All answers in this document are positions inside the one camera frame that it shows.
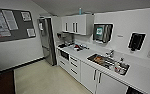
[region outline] faucet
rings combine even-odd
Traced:
[[[110,50],[110,52],[109,52],[109,53],[106,53],[106,55],[107,55],[108,57],[110,57],[110,58],[113,58],[113,56],[114,56],[114,50]]]

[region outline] ceiling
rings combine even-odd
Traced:
[[[133,9],[150,8],[150,0],[32,0],[47,12],[57,15],[82,12],[104,13]]]

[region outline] paper towel dispenser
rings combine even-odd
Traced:
[[[107,43],[111,39],[113,24],[94,24],[93,40]]]
[[[132,33],[129,48],[131,48],[132,51],[140,50],[144,37],[145,34]]]

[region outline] white cabinet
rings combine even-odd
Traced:
[[[62,31],[67,32],[68,31],[68,18],[67,17],[62,17]]]
[[[80,35],[89,35],[94,27],[94,16],[91,14],[62,17],[62,31]]]
[[[67,61],[66,59],[64,59],[63,57],[59,56],[59,58],[57,59],[57,62],[59,63],[59,65],[66,70],[68,73],[70,72],[70,64],[69,61]]]
[[[81,62],[81,84],[93,94],[126,94],[128,87]]]
[[[81,62],[81,84],[95,94],[97,83],[97,70]]]
[[[126,94],[128,87],[99,72],[96,94]]]
[[[70,75],[72,75],[77,81],[80,82],[80,60],[70,55],[69,57],[70,64]]]

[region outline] floor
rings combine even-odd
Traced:
[[[59,66],[45,60],[14,70],[16,94],[92,94]]]

